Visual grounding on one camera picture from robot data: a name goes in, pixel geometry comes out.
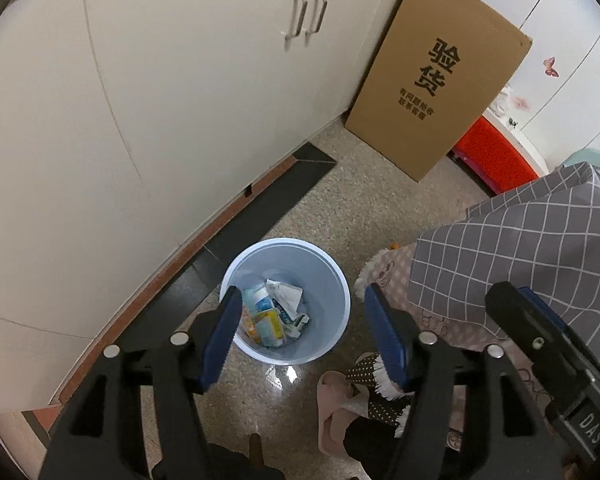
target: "light blue trash can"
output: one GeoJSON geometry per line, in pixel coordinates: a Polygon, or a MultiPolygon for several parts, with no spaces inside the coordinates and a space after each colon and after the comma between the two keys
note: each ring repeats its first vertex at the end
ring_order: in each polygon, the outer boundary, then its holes
{"type": "Polygon", "coordinates": [[[296,341],[280,348],[257,345],[239,327],[234,342],[240,349],[272,365],[308,363],[331,350],[347,326],[351,306],[347,280],[338,264],[322,249],[302,240],[263,240],[232,262],[222,279],[220,297],[231,285],[245,290],[267,279],[302,287],[298,311],[308,314],[310,321],[296,341]]]}

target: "silver screw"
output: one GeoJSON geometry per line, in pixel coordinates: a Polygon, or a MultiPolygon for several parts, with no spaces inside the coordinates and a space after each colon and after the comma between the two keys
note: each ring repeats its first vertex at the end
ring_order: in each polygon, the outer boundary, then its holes
{"type": "Polygon", "coordinates": [[[536,337],[534,341],[531,343],[531,346],[534,350],[539,350],[544,346],[544,339],[541,337],[536,337]]]}
{"type": "Polygon", "coordinates": [[[424,331],[418,334],[418,339],[423,345],[434,345],[438,341],[438,336],[433,332],[424,331]]]}
{"type": "Polygon", "coordinates": [[[118,357],[120,355],[120,347],[118,345],[109,345],[103,350],[102,353],[107,359],[113,359],[114,357],[118,357]]]}
{"type": "Polygon", "coordinates": [[[169,341],[171,341],[171,344],[175,346],[186,345],[189,342],[189,334],[186,332],[174,332],[171,334],[169,341]]]}
{"type": "Polygon", "coordinates": [[[489,345],[487,346],[487,354],[494,359],[500,359],[501,357],[504,357],[504,350],[502,349],[502,346],[489,345]]]}

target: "gray checkered cloth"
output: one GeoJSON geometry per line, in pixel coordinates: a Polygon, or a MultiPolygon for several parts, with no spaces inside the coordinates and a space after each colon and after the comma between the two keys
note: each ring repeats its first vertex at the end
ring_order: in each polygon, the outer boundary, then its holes
{"type": "Polygon", "coordinates": [[[418,238],[408,300],[506,334],[487,316],[493,283],[529,286],[600,361],[600,177],[582,162],[472,206],[418,238]]]}

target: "metal handle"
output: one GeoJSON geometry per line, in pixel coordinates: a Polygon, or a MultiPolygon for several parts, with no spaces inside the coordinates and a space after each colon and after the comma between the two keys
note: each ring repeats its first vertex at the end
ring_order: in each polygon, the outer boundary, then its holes
{"type": "MultiPolygon", "coordinates": [[[[307,0],[300,0],[302,1],[302,7],[300,9],[300,16],[298,16],[298,24],[296,25],[296,31],[293,31],[293,28],[291,28],[291,30],[289,30],[289,32],[287,33],[287,35],[285,36],[285,40],[291,40],[292,38],[297,38],[298,36],[300,36],[300,32],[302,32],[302,24],[304,23],[304,15],[306,14],[306,8],[309,5],[309,2],[307,0]]],[[[294,9],[296,8],[296,0],[294,0],[294,9]]]]}
{"type": "MultiPolygon", "coordinates": [[[[327,0],[321,0],[322,1],[322,9],[320,10],[320,16],[318,16],[318,23],[315,24],[315,29],[314,30],[308,30],[306,32],[306,36],[309,37],[312,34],[317,34],[318,32],[320,32],[320,29],[322,28],[322,20],[324,19],[324,13],[327,10],[327,0]]],[[[318,0],[315,0],[315,5],[316,7],[318,6],[318,0]]]]}

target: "speckled tile floor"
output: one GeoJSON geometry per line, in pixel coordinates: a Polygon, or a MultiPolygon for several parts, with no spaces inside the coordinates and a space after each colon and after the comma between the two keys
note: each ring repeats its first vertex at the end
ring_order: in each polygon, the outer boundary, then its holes
{"type": "MultiPolygon", "coordinates": [[[[417,184],[337,122],[312,142],[338,161],[267,235],[302,238],[327,251],[352,285],[364,266],[391,243],[409,244],[422,231],[464,217],[464,209],[486,198],[451,160],[443,158],[417,184]]],[[[262,437],[267,465],[287,480],[368,479],[354,460],[323,456],[317,447],[315,388],[330,369],[346,370],[365,351],[373,350],[362,304],[351,293],[349,325],[327,355],[294,367],[275,367],[252,360],[235,345],[221,379],[196,399],[210,442],[248,453],[248,435],[262,437]]],[[[193,317],[218,304],[209,295],[193,317]]],[[[143,424],[150,466],[160,460],[152,391],[142,390],[143,424]]]]}

